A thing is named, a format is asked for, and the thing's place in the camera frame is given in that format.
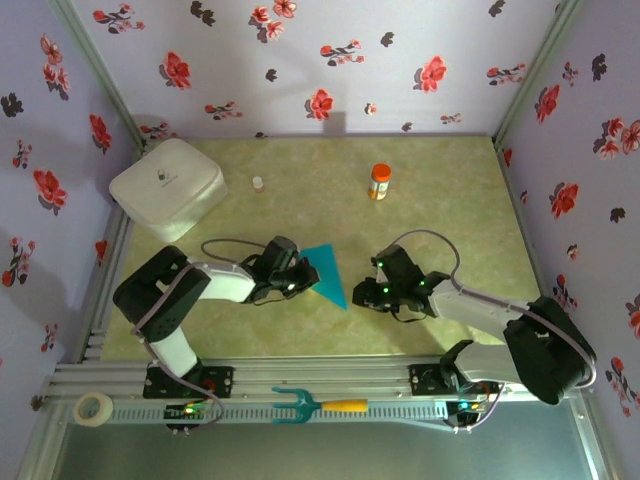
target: cable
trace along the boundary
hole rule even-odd
[[[239,238],[212,238],[210,240],[205,240],[204,242],[202,242],[200,244],[200,250],[202,251],[202,253],[204,253],[206,256],[211,257],[211,258],[215,258],[216,260],[221,260],[223,262],[228,262],[228,263],[235,263],[238,264],[239,262],[236,262],[234,259],[232,258],[228,258],[228,257],[222,257],[220,255],[214,255],[213,253],[209,253],[207,252],[207,250],[204,248],[207,245],[211,244],[211,243],[220,243],[220,242],[232,242],[232,243],[241,243],[243,245],[252,245],[254,247],[260,247],[262,249],[267,248],[266,245],[262,245],[261,243],[256,243],[256,242],[250,242],[249,240],[241,240]]]
[[[455,267],[453,267],[453,270],[451,270],[451,274],[450,274],[451,283],[453,284],[455,289],[458,290],[458,292],[460,294],[466,295],[467,297],[476,298],[476,299],[481,300],[483,302],[490,303],[492,305],[496,305],[498,307],[501,307],[501,308],[504,308],[504,309],[507,309],[507,310],[509,310],[509,309],[510,310],[515,310],[516,312],[518,312],[518,313],[520,313],[522,315],[525,315],[525,316],[531,318],[532,320],[535,320],[536,322],[540,323],[541,325],[543,325],[550,332],[555,333],[558,337],[560,337],[562,340],[564,340],[571,348],[573,348],[578,353],[578,355],[580,355],[582,357],[584,362],[589,366],[589,377],[586,380],[583,380],[582,382],[578,383],[576,385],[576,387],[578,387],[578,388],[586,388],[586,387],[589,387],[589,386],[593,385],[593,383],[596,381],[596,366],[595,366],[595,363],[594,363],[593,359],[591,358],[591,356],[586,352],[586,350],[584,348],[582,348],[582,345],[580,345],[578,342],[576,342],[573,338],[571,338],[569,335],[567,335],[561,329],[556,327],[549,320],[547,320],[546,318],[541,317],[537,313],[531,312],[531,311],[529,311],[527,309],[524,309],[524,308],[521,308],[521,307],[519,307],[517,305],[511,305],[509,302],[505,302],[504,300],[502,300],[500,298],[496,298],[496,297],[492,297],[490,295],[483,295],[481,293],[465,290],[464,286],[460,282],[458,282],[458,280],[456,279],[456,272],[460,268],[460,263],[461,263],[460,262],[460,252],[458,251],[456,246],[453,244],[453,242],[451,240],[449,240],[447,237],[445,237],[441,233],[435,232],[433,230],[428,230],[426,228],[419,228],[419,229],[416,229],[416,230],[411,230],[410,232],[407,232],[407,233],[403,233],[398,238],[396,238],[393,242],[391,242],[389,247],[391,245],[395,245],[400,240],[402,240],[404,237],[406,237],[408,235],[411,235],[413,233],[427,233],[429,235],[434,235],[434,236],[438,237],[439,239],[443,240],[447,245],[449,245],[449,247],[453,251],[453,254],[456,257],[456,265],[455,265]]]
[[[160,360],[160,358],[158,358],[156,353],[153,351],[153,348],[151,348],[151,345],[149,345],[149,342],[147,342],[147,339],[144,337],[141,329],[142,329],[142,327],[144,327],[147,324],[147,322],[149,322],[149,320],[151,320],[151,318],[156,314],[156,312],[160,309],[160,307],[164,304],[164,302],[167,301],[167,298],[169,298],[169,295],[171,295],[173,290],[176,288],[178,283],[180,283],[180,281],[184,278],[184,276],[190,270],[192,270],[192,269],[194,269],[196,267],[204,266],[204,265],[206,265],[206,263],[204,263],[204,262],[191,263],[191,264],[187,265],[186,267],[184,267],[182,270],[180,270],[180,272],[178,272],[176,277],[173,279],[173,281],[167,287],[167,289],[164,291],[164,293],[160,296],[160,298],[156,301],[156,303],[153,305],[153,307],[151,307],[149,309],[149,311],[144,315],[144,317],[142,317],[142,319],[140,319],[140,321],[138,323],[136,323],[135,326],[131,329],[131,333],[133,335],[135,335],[136,337],[138,337],[138,339],[144,345],[144,347],[147,350],[147,352],[149,352],[149,354],[151,355],[151,358],[153,358],[154,363],[157,363],[158,366],[162,369],[162,371],[166,375],[168,375],[171,379],[175,380],[176,382],[184,385],[185,387],[190,388],[191,390],[195,390],[196,392],[199,392],[199,393],[203,394],[205,397],[208,397],[209,399],[211,399],[213,401],[213,403],[217,404],[220,407],[219,413],[212,420],[210,420],[206,424],[201,424],[200,426],[214,424],[214,423],[220,421],[220,419],[222,419],[222,416],[224,415],[224,405],[222,404],[222,402],[220,401],[218,396],[215,395],[210,390],[205,390],[204,388],[200,387],[199,385],[195,385],[195,384],[193,384],[191,382],[188,382],[188,381],[178,377],[177,375],[175,375]]]

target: white plastic container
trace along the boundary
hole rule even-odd
[[[127,215],[166,243],[187,233],[228,192],[220,166],[182,140],[166,140],[111,181]]]

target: blue triangular piece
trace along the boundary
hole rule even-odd
[[[342,289],[333,247],[330,244],[326,244],[319,247],[305,248],[300,252],[300,257],[307,257],[311,266],[318,271],[320,276],[320,281],[311,289],[346,310],[347,299]]]

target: purple wall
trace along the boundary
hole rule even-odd
[[[543,281],[598,354],[597,404],[636,478],[640,8],[585,4],[503,146]]]
[[[108,184],[134,146],[45,2],[7,2],[2,15],[0,478],[10,479],[37,415],[30,399],[78,340],[114,206]]]

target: masking tape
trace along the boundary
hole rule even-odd
[[[103,393],[91,392],[80,397],[73,407],[73,419],[83,427],[104,425],[113,414],[113,400]]]

